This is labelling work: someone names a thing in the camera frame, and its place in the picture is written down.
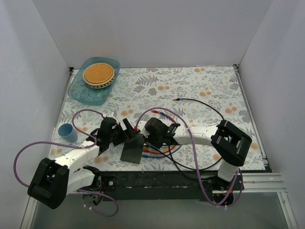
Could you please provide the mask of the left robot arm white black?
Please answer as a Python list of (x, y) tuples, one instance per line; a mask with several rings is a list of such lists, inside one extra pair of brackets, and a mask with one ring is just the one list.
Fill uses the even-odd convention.
[(115, 118), (106, 117), (79, 149), (53, 160), (43, 159), (28, 187), (28, 195), (55, 209), (77, 189), (88, 187), (92, 191), (98, 190), (102, 184), (99, 170), (85, 163), (106, 151), (110, 144), (117, 146), (137, 136), (137, 128), (132, 127), (127, 119), (123, 123), (125, 129)]

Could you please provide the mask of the black network switch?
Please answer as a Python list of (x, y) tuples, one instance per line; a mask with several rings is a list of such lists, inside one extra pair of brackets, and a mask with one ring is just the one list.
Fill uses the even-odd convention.
[(145, 139), (143, 134), (138, 134), (126, 141), (123, 146), (120, 160), (123, 162), (140, 164), (144, 141)]

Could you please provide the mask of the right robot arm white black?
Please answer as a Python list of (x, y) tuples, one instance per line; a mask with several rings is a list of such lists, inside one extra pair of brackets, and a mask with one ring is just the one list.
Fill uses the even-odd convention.
[(216, 185), (228, 189), (239, 167), (244, 165), (252, 138), (227, 120), (209, 127), (190, 127), (181, 124), (167, 126), (157, 118), (140, 121), (137, 125), (147, 142), (156, 148), (163, 145), (212, 146), (221, 155), (223, 162), (217, 173)]

